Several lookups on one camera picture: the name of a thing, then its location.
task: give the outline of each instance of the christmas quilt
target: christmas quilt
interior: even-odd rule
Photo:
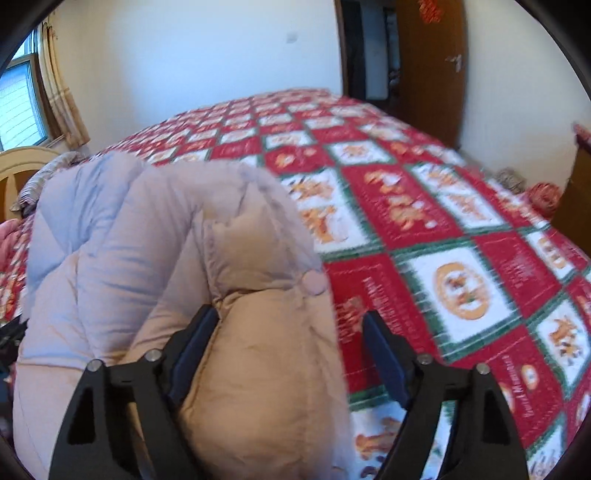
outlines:
[[[181,113],[106,149],[156,166],[232,160],[267,168],[296,202],[325,262],[355,429],[352,478],[373,478],[404,419],[363,348],[377,310],[417,352],[486,362],[542,480],[591,405],[591,268],[526,204],[437,140],[371,105],[288,90]],[[33,220],[0,276],[0,318],[18,314]],[[437,478],[454,404],[423,474]]]

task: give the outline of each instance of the pillow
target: pillow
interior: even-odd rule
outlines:
[[[21,212],[23,218],[29,216],[35,210],[47,180],[58,171],[79,164],[84,159],[85,156],[79,152],[67,152],[54,158],[29,179],[10,207],[10,211]]]

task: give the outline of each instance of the wooden furniture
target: wooden furniture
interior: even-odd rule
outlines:
[[[573,172],[552,226],[591,257],[591,146],[579,138]]]
[[[35,172],[58,155],[44,147],[13,148],[0,153],[0,222],[17,217],[10,207],[18,192]]]

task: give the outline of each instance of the curtain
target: curtain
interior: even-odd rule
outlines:
[[[90,138],[72,93],[61,76],[57,62],[56,33],[49,19],[39,26],[37,33],[39,67],[49,105],[66,143],[75,150],[87,144]]]

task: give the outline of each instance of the bed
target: bed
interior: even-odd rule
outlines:
[[[271,170],[296,202],[330,277],[355,429],[355,475],[371,478],[404,411],[363,350],[380,312],[418,352],[488,363],[515,416],[532,479],[543,479],[591,404],[589,259],[454,151],[377,108],[288,90],[181,113],[119,150],[155,166],[232,160]],[[21,311],[34,216],[0,277],[0,319]],[[453,404],[423,478],[436,478]]]

